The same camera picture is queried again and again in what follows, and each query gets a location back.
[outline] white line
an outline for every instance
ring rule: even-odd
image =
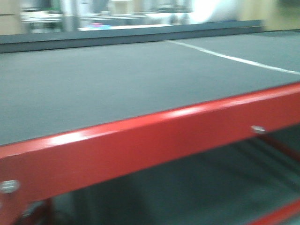
[[[182,45],[182,46],[185,46],[185,47],[188,47],[188,48],[192,48],[192,49],[201,51],[203,53],[215,55],[215,56],[218,56],[218,57],[221,57],[221,58],[225,58],[225,59],[229,59],[229,60],[233,60],[233,61],[237,61],[237,62],[246,63],[246,64],[249,64],[249,65],[252,65],[252,66],[255,66],[255,67],[261,67],[261,68],[264,68],[264,69],[275,70],[275,71],[278,71],[278,72],[300,75],[300,72],[297,72],[297,71],[282,69],[282,68],[278,68],[278,67],[272,67],[272,66],[268,66],[268,65],[265,65],[265,64],[262,64],[262,63],[259,63],[259,62],[254,62],[254,61],[245,60],[245,59],[241,59],[241,58],[237,58],[237,57],[233,57],[233,56],[223,55],[223,54],[220,54],[220,53],[217,53],[217,52],[207,50],[205,48],[197,47],[195,45],[189,45],[189,44],[185,44],[185,43],[178,42],[178,41],[166,41],[166,42],[170,42],[170,43],[173,43],[173,44],[176,44],[176,45]]]

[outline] gray felt surface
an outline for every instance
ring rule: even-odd
[[[180,40],[300,71],[300,33]],[[0,55],[0,145],[300,81],[168,42]]]

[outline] red metal frame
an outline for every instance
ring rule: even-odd
[[[300,213],[300,199],[288,204],[270,214],[259,218],[248,225],[278,225]]]
[[[275,149],[282,152],[283,154],[287,155],[291,159],[300,162],[300,153],[291,149],[287,145],[277,141],[276,139],[268,135],[259,136],[259,139],[261,139],[263,142],[267,143],[268,145],[274,147]]]
[[[0,223],[30,202],[300,123],[300,82],[0,147]]]

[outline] bolt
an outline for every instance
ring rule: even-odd
[[[10,194],[19,189],[20,183],[17,180],[8,180],[0,183],[0,192]]]
[[[252,126],[251,129],[252,129],[252,132],[254,132],[256,134],[260,134],[260,135],[263,135],[267,132],[264,127],[260,127],[260,126]]]

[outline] table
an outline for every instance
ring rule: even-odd
[[[286,31],[0,55],[1,180],[21,183],[13,200],[2,197],[4,211],[19,203],[16,216],[29,199],[255,136],[252,125],[269,132],[299,123],[299,38]]]

